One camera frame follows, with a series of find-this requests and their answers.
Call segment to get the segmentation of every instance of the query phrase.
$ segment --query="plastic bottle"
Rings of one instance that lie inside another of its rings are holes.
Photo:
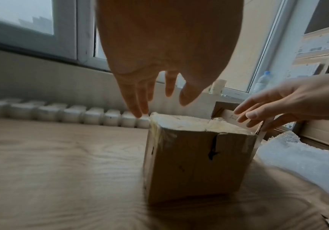
[[[267,87],[268,83],[270,82],[270,79],[271,79],[270,71],[265,71],[264,75],[262,75],[258,79],[258,82],[255,84],[253,93],[257,93],[264,90]]]

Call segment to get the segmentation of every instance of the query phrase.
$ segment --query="finger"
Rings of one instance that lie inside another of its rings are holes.
[[[242,114],[240,114],[240,116],[238,117],[238,119],[236,120],[239,123],[243,123],[244,121],[246,121],[248,118],[246,117],[246,113],[250,112],[254,109],[259,108],[260,106],[264,105],[265,103],[258,103],[256,105],[253,105],[251,108],[249,108],[248,110],[246,110],[245,112],[243,112]]]
[[[234,110],[234,114],[241,114],[258,103],[274,102],[282,98],[283,97],[279,94],[278,88],[268,89],[246,99]]]
[[[250,121],[246,124],[246,126],[247,126],[248,128],[252,128],[252,127],[254,127],[255,125],[259,124],[260,122],[262,122],[262,120],[250,120]]]
[[[137,118],[142,116],[142,112],[137,102],[136,88],[133,84],[121,84],[118,82],[120,92],[124,98],[126,106]]]
[[[147,84],[147,92],[148,92],[148,101],[151,102],[154,96],[154,88],[156,85],[156,78],[150,80]]]
[[[299,121],[300,119],[298,117],[296,117],[294,114],[283,114],[280,115],[279,117],[277,117],[276,119],[274,119],[273,121],[269,122],[268,124],[265,124],[262,127],[262,131],[269,131],[272,130],[274,128],[277,128],[279,126],[285,125],[289,122],[293,122],[293,121]]]
[[[247,112],[245,115],[251,120],[265,120],[269,117],[289,112],[292,112],[292,106],[283,98],[275,102],[266,103],[257,109]]]
[[[147,93],[147,83],[139,83],[137,85],[137,98],[139,102],[139,107],[143,114],[148,114],[148,93]]]
[[[165,72],[165,95],[167,97],[172,96],[173,91],[175,90],[178,74],[179,74],[178,71],[166,71]]]
[[[198,88],[186,82],[179,94],[179,103],[182,106],[186,106],[193,102],[201,94],[201,92],[202,90],[199,90]]]

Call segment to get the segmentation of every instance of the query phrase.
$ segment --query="wooden table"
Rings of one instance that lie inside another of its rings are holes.
[[[0,230],[328,229],[329,195],[255,159],[241,190],[149,207],[147,130],[0,119]]]

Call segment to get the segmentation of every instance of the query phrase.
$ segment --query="hand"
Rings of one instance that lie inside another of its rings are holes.
[[[293,121],[329,120],[329,74],[288,80],[249,97],[234,113],[240,114],[238,122],[250,119],[248,127],[282,114],[263,126],[264,131]]]
[[[166,96],[181,73],[180,104],[195,100],[229,62],[242,11],[243,1],[97,0],[101,44],[129,110],[148,113],[160,71]]]

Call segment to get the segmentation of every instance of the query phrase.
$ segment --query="white wall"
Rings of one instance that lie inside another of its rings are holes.
[[[157,83],[150,111],[209,118],[216,101],[240,102],[202,93],[195,102],[182,107],[179,92],[177,88],[171,98],[166,98],[164,84]],[[110,73],[0,51],[0,99],[4,97],[126,110]]]
[[[273,75],[271,86],[283,81],[288,68],[296,57],[302,35],[311,20],[319,0],[297,1],[292,16],[284,31],[283,38],[270,64],[270,72]]]

